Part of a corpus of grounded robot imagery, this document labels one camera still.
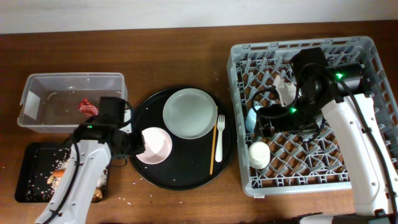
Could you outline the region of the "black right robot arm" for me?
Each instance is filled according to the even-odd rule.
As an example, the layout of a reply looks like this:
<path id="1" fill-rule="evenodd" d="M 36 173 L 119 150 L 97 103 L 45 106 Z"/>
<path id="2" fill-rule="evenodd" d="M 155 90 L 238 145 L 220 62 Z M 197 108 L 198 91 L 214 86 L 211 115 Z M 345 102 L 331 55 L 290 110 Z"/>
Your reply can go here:
<path id="1" fill-rule="evenodd" d="M 320 135 L 329 124 L 338 142 L 354 195 L 354 214 L 309 213 L 291 223 L 397 223 L 397 171 L 377 125 L 371 87 L 360 64 L 330 67 L 319 47 L 303 49 L 290 60 L 293 94 L 277 87 L 278 106 L 255 109 L 254 132 Z"/>

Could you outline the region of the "light blue cup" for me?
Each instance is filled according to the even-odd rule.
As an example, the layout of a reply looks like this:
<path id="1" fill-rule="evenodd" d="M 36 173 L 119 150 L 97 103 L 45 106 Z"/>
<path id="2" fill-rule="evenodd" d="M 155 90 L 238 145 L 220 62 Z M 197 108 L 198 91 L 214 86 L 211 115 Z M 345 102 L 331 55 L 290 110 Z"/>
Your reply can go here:
<path id="1" fill-rule="evenodd" d="M 248 111 L 248 114 L 247 114 L 246 120 L 245 120 L 245 128 L 249 133 L 254 134 L 255 127 L 256 127 L 257 121 L 259 119 L 261 119 L 261 117 L 258 117 L 257 113 L 254 111 L 254 109 L 251 108 Z"/>

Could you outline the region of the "wooden chopstick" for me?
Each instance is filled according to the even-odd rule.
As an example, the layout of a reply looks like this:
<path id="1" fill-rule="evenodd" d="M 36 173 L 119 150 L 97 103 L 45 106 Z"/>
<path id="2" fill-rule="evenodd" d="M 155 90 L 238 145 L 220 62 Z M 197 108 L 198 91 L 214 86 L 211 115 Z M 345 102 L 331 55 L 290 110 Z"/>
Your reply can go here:
<path id="1" fill-rule="evenodd" d="M 216 115 L 216 122 L 213 127 L 213 139 L 212 139 L 212 148 L 211 148 L 211 161 L 210 161 L 210 171 L 209 174 L 213 175 L 213 167 L 214 167 L 214 160 L 215 160 L 215 147 L 216 147 L 216 130 L 218 124 L 218 115 Z"/>

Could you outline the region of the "white plastic fork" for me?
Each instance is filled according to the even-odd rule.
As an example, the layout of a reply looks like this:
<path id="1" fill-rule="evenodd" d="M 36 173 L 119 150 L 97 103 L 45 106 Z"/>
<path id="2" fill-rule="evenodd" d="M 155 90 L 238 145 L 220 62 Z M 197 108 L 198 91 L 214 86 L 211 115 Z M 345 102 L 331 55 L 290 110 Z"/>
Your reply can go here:
<path id="1" fill-rule="evenodd" d="M 218 139 L 216 143 L 215 161 L 221 162 L 223 160 L 223 131 L 225 129 L 225 117 L 220 114 L 218 116 L 217 130 Z"/>

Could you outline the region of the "red snack wrapper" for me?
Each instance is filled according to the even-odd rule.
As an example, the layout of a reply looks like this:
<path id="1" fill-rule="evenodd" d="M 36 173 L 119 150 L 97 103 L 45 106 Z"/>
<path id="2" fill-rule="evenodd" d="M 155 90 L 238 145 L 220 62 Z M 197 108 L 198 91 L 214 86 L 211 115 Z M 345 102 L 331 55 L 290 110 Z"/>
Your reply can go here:
<path id="1" fill-rule="evenodd" d="M 87 117 L 96 116 L 98 114 L 98 108 L 86 98 L 82 99 L 78 109 Z"/>

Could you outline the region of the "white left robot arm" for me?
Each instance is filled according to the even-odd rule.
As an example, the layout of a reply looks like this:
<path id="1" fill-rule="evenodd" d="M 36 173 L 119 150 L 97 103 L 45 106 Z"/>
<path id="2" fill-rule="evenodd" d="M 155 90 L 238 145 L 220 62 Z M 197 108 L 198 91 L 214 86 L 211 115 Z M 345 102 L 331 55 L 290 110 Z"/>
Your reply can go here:
<path id="1" fill-rule="evenodd" d="M 99 113 L 81 123 L 67 138 L 69 163 L 49 204 L 36 223 L 84 223 L 97 183 L 113 159 L 145 151 L 134 124 L 134 108 L 118 97 L 102 96 Z"/>

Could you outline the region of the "pink bowl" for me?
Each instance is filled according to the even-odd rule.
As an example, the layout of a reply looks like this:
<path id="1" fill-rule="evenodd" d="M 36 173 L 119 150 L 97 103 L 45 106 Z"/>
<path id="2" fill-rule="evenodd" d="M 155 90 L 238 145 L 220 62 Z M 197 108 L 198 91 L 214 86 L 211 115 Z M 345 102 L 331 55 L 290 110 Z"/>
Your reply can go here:
<path id="1" fill-rule="evenodd" d="M 172 151 L 172 139 L 161 128 L 147 128 L 142 131 L 145 151 L 136 157 L 143 163 L 154 165 L 166 160 Z"/>

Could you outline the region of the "grey round plate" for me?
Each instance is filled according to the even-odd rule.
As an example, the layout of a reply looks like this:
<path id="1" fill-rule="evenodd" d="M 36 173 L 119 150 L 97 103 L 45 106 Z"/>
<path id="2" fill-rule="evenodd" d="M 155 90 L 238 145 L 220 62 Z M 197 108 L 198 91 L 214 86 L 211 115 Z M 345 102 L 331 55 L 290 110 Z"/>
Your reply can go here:
<path id="1" fill-rule="evenodd" d="M 171 94 L 162 111 L 167 129 L 182 139 L 198 139 L 208 134 L 217 116 L 215 100 L 197 88 L 183 88 Z"/>

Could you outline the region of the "rice and peanut shells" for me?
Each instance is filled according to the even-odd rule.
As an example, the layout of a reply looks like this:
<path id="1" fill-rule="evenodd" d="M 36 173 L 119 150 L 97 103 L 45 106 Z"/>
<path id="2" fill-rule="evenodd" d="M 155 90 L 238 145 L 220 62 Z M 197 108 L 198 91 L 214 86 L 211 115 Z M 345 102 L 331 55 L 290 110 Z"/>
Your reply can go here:
<path id="1" fill-rule="evenodd" d="M 32 156 L 25 199 L 28 202 L 49 202 L 61 177 L 54 177 L 56 170 L 65 170 L 69 163 L 70 149 L 36 149 Z"/>

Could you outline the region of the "cream white cup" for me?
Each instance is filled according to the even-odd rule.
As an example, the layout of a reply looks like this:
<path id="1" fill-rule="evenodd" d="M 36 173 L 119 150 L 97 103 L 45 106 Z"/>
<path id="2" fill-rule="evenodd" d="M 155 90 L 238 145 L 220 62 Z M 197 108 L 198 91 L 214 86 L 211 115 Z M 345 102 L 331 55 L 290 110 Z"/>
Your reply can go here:
<path id="1" fill-rule="evenodd" d="M 254 142 L 249 147 L 249 163 L 254 169 L 264 169 L 271 160 L 269 146 L 262 142 Z"/>

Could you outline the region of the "orange carrot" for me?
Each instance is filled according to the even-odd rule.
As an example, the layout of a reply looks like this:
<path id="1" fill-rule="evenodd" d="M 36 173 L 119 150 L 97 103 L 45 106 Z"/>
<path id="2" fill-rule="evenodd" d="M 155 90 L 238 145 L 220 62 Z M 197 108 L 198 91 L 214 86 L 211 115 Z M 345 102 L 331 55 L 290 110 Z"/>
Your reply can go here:
<path id="1" fill-rule="evenodd" d="M 52 175 L 54 177 L 63 177 L 65 171 L 64 170 L 56 170 Z"/>

